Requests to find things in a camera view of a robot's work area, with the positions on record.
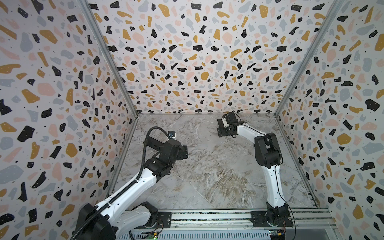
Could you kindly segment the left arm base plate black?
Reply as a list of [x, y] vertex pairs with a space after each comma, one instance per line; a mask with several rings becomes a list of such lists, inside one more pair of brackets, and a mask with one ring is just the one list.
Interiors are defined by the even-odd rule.
[[169, 229], [171, 227], [172, 212], [152, 213], [148, 221], [135, 229]]

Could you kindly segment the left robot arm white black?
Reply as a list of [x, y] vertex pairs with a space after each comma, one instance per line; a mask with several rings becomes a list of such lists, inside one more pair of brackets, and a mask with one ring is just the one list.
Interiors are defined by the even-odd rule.
[[146, 190], [168, 175], [176, 161], [188, 158], [188, 147], [175, 139], [156, 141], [157, 152], [146, 160], [143, 169], [123, 187], [92, 206], [86, 204], [79, 212], [73, 240], [115, 240], [138, 227], [156, 228], [164, 223], [158, 219], [159, 210], [144, 202], [132, 210], [128, 207]]

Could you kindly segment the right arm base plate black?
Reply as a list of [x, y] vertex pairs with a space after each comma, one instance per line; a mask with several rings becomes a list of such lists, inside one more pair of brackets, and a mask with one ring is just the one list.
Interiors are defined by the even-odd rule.
[[292, 217], [288, 212], [284, 212], [282, 215], [275, 215], [271, 211], [251, 211], [250, 220], [254, 228], [282, 228], [294, 226]]

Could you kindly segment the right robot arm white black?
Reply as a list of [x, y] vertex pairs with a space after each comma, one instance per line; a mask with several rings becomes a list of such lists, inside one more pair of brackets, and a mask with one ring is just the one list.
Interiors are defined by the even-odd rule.
[[282, 192], [280, 165], [283, 155], [274, 133], [264, 133], [242, 121], [236, 113], [217, 119], [218, 136], [241, 136], [254, 144], [256, 162], [262, 167], [267, 187], [266, 222], [278, 226], [290, 217], [290, 207]]

